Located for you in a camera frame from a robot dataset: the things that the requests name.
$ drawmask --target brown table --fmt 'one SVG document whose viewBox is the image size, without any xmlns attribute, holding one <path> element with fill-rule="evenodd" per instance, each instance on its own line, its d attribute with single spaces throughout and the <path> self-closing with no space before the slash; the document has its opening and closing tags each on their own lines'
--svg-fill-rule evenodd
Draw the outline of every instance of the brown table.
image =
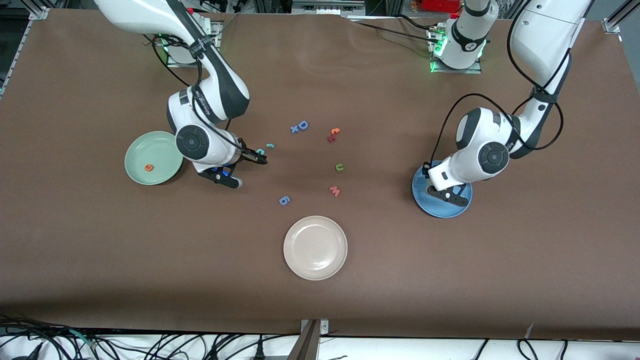
<svg viewBox="0 0 640 360">
<path fill-rule="evenodd" d="M 127 177 L 129 144 L 169 130 L 166 100 L 182 85 L 140 35 L 99 12 L 52 10 L 0 101 L 2 310 L 85 327 L 295 332 L 301 318 L 329 318 L 338 334 L 519 338 L 535 322 L 538 338 L 639 339 L 640 97 L 599 23 L 573 49 L 555 145 L 474 183 L 458 218 L 413 201 L 412 175 L 459 96 L 509 110 L 529 94 L 508 26 L 494 26 L 483 74 L 460 76 L 430 73 L 420 40 L 341 17 L 240 16 L 223 53 L 252 100 L 231 130 L 276 147 L 265 167 L 239 165 L 244 186 L 230 190 L 188 163 L 161 186 Z M 453 113 L 438 158 L 474 106 L 487 104 Z M 302 120 L 309 129 L 292 135 Z M 308 215 L 348 237 L 325 281 L 295 276 L 282 254 Z"/>
</svg>

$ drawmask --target white plate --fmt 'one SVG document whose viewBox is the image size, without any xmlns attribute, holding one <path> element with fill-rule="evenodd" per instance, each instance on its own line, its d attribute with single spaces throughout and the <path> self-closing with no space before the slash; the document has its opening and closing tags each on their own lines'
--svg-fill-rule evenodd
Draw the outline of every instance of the white plate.
<svg viewBox="0 0 640 360">
<path fill-rule="evenodd" d="M 337 273 L 347 259 L 347 236 L 330 218 L 303 218 L 284 238 L 284 258 L 296 275 L 325 280 Z"/>
</svg>

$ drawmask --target green plate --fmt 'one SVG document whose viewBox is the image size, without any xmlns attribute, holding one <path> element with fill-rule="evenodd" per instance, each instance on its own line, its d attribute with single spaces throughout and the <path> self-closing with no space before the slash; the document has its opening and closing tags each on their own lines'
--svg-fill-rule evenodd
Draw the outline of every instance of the green plate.
<svg viewBox="0 0 640 360">
<path fill-rule="evenodd" d="M 151 171 L 145 170 L 150 165 Z M 137 138 L 124 156 L 127 175 L 142 185 L 157 185 L 171 179 L 182 165 L 182 154 L 175 145 L 175 136 L 164 131 L 152 131 Z"/>
</svg>

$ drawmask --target plate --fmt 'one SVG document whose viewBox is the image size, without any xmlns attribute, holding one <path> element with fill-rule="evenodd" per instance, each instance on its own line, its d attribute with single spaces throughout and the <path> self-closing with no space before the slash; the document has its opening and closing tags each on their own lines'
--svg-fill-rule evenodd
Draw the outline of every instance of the plate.
<svg viewBox="0 0 640 360">
<path fill-rule="evenodd" d="M 297 221 L 284 238 L 289 268 L 307 280 L 335 275 L 347 259 L 347 236 L 330 218 L 311 216 Z"/>
<path fill-rule="evenodd" d="M 175 136 L 165 131 L 152 131 L 129 146 L 124 156 L 124 169 L 138 184 L 157 185 L 178 172 L 182 159 L 175 145 Z"/>
<path fill-rule="evenodd" d="M 434 161 L 433 166 L 436 166 L 439 163 L 439 161 Z M 432 185 L 431 181 L 429 181 L 424 177 L 424 175 L 422 175 L 422 167 L 419 167 L 418 171 L 416 171 L 415 175 L 413 175 L 411 189 L 413 192 L 413 198 L 415 199 L 418 206 L 420 206 L 420 208 L 429 215 L 437 218 L 456 217 L 464 213 L 465 210 L 469 207 L 469 204 L 471 204 L 471 198 L 473 197 L 473 188 L 471 187 L 471 184 L 467 184 L 465 186 L 465 189 L 462 190 L 462 194 L 460 194 L 469 200 L 466 206 L 449 204 L 444 200 L 440 200 L 437 197 L 433 197 L 427 194 L 426 188 L 429 185 Z M 454 186 L 454 192 L 458 193 L 459 191 L 460 187 Z"/>
</svg>

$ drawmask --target blue plate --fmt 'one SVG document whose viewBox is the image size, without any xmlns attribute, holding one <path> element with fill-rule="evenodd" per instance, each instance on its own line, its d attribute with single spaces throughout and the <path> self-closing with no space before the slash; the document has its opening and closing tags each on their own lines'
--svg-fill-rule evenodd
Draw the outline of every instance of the blue plate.
<svg viewBox="0 0 640 360">
<path fill-rule="evenodd" d="M 439 161 L 434 161 L 433 165 L 435 166 L 439 163 Z M 467 184 L 465 189 L 462 191 L 462 194 L 460 194 L 462 197 L 469 200 L 467 206 L 457 206 L 427 194 L 427 186 L 432 185 L 431 181 L 429 181 L 429 183 L 427 183 L 427 181 L 428 180 L 424 175 L 422 175 L 422 167 L 419 167 L 418 171 L 416 171 L 413 176 L 411 189 L 413 191 L 413 198 L 418 203 L 418 206 L 420 206 L 427 214 L 438 218 L 452 218 L 464 213 L 471 204 L 471 197 L 474 193 L 471 188 L 471 184 Z M 460 187 L 454 186 L 453 191 L 458 193 L 460 191 Z"/>
</svg>

